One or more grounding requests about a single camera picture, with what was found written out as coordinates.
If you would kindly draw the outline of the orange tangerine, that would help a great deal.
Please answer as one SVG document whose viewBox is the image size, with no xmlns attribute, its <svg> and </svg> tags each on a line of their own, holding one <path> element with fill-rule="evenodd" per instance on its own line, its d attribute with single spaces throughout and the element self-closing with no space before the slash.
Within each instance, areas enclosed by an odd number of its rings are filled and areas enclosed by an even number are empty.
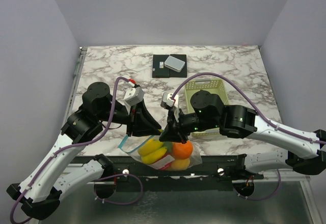
<svg viewBox="0 0 326 224">
<path fill-rule="evenodd" d="M 176 159 L 187 159 L 191 156 L 193 149 L 193 144 L 190 141 L 187 141 L 185 144 L 174 143 L 172 147 L 172 155 Z"/>
</svg>

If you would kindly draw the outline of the clear zip top bag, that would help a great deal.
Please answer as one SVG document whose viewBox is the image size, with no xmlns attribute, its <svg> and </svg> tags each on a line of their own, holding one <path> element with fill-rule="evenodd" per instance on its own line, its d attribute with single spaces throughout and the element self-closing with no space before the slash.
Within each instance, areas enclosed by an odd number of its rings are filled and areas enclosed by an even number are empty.
<svg viewBox="0 0 326 224">
<path fill-rule="evenodd" d="M 125 136 L 118 148 L 134 160 L 159 171 L 183 171 L 202 164 L 200 152 L 191 141 L 185 144 L 161 142 L 158 136 L 135 141 Z"/>
</svg>

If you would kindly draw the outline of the yellow banana bunch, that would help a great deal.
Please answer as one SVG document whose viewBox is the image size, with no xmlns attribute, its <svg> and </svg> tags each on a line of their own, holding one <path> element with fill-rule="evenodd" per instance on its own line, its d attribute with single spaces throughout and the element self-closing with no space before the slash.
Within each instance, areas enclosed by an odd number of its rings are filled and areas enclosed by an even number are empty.
<svg viewBox="0 0 326 224">
<path fill-rule="evenodd" d="M 161 142 L 157 139 L 149 139 L 137 152 L 141 157 L 141 162 L 147 165 L 153 164 L 161 158 L 169 155 L 173 147 L 172 142 Z"/>
</svg>

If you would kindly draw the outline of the yellow lemon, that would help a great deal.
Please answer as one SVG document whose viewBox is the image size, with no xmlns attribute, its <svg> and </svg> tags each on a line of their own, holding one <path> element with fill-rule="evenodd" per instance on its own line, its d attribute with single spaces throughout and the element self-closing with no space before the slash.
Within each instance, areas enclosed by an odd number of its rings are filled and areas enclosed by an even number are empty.
<svg viewBox="0 0 326 224">
<path fill-rule="evenodd" d="M 170 169 L 173 171 L 182 171 L 189 167 L 190 159 L 175 159 L 170 166 Z"/>
</svg>

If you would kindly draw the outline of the pale green plastic basket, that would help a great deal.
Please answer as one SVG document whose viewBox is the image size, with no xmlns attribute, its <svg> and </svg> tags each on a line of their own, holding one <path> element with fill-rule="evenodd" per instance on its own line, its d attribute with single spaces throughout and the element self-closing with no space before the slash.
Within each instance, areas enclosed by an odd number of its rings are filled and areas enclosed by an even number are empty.
<svg viewBox="0 0 326 224">
<path fill-rule="evenodd" d="M 186 107 L 188 113 L 194 113 L 194 109 L 191 106 L 191 97 L 193 94 L 200 90 L 208 91 L 211 94 L 217 94 L 221 98 L 224 105 L 229 105 L 229 99 L 227 95 L 227 91 L 224 86 L 224 81 L 218 78 L 207 78 L 207 79 L 194 79 L 189 81 L 185 85 L 185 99 L 186 99 Z M 219 129 L 209 129 L 202 132 L 192 132 L 192 137 L 195 138 L 222 138 L 223 136 L 220 135 Z"/>
</svg>

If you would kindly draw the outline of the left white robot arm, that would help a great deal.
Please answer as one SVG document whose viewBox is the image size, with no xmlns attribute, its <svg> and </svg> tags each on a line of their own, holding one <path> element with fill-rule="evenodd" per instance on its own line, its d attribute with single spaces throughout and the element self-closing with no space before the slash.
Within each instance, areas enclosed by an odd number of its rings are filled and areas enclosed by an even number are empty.
<svg viewBox="0 0 326 224">
<path fill-rule="evenodd" d="M 103 154 L 66 176 L 61 174 L 87 145 L 106 134 L 111 123 L 126 125 L 128 136 L 159 135 L 161 126 L 147 111 L 144 91 L 129 79 L 124 102 L 116 100 L 117 85 L 111 91 L 104 82 L 95 82 L 82 95 L 82 104 L 61 129 L 52 149 L 38 167 L 22 182 L 7 188 L 8 195 L 21 204 L 28 219 L 44 220 L 52 215 L 68 194 L 94 180 L 108 180 L 118 173 Z"/>
</svg>

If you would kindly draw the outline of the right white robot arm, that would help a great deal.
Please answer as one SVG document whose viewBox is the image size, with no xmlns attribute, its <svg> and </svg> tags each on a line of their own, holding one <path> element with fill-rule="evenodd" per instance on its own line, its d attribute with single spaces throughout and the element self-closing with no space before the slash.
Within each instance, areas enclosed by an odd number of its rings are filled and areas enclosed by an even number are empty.
<svg viewBox="0 0 326 224">
<path fill-rule="evenodd" d="M 325 170 L 325 151 L 321 149 L 325 131 L 300 131 L 258 114 L 257 109 L 225 105 L 217 94 L 200 90 L 192 95 L 194 112 L 184 114 L 177 96 L 164 93 L 161 106 L 168 110 L 167 125 L 160 141 L 186 143 L 192 132 L 218 129 L 228 138 L 248 138 L 277 146 L 276 151 L 245 155 L 234 166 L 238 178 L 267 170 L 292 169 L 304 175 L 318 175 Z"/>
</svg>

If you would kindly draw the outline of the black flat box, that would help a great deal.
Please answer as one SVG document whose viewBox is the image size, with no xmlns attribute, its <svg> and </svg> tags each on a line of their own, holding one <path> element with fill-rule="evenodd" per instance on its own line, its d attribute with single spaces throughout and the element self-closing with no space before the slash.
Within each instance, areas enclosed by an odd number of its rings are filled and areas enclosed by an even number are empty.
<svg viewBox="0 0 326 224">
<path fill-rule="evenodd" d="M 165 66 L 168 57 L 173 57 L 185 62 L 180 72 L 169 69 Z M 187 57 L 185 54 L 154 54 L 152 59 L 153 78 L 187 78 Z"/>
</svg>

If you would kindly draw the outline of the grey white small box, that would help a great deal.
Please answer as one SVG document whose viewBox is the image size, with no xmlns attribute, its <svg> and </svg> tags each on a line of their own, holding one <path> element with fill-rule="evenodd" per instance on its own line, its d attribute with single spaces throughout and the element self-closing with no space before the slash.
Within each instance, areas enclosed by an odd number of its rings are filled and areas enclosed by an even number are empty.
<svg viewBox="0 0 326 224">
<path fill-rule="evenodd" d="M 182 69 L 185 66 L 185 61 L 180 60 L 173 56 L 168 56 L 168 58 L 164 61 L 164 66 L 175 71 L 175 72 L 181 72 Z"/>
</svg>

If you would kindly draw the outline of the black metal base rail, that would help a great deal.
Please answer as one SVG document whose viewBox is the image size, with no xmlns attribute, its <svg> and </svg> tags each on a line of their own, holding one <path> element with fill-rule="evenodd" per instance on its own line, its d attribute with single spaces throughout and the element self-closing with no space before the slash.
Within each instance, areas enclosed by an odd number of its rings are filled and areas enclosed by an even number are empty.
<svg viewBox="0 0 326 224">
<path fill-rule="evenodd" d="M 111 156 L 116 174 L 129 170 L 132 177 L 117 178 L 116 182 L 100 182 L 94 186 L 117 192 L 144 191 L 232 191 L 234 183 L 246 182 L 250 174 L 240 168 L 244 156 L 202 156 L 202 164 L 184 171 L 159 171 L 135 161 L 129 156 Z"/>
</svg>

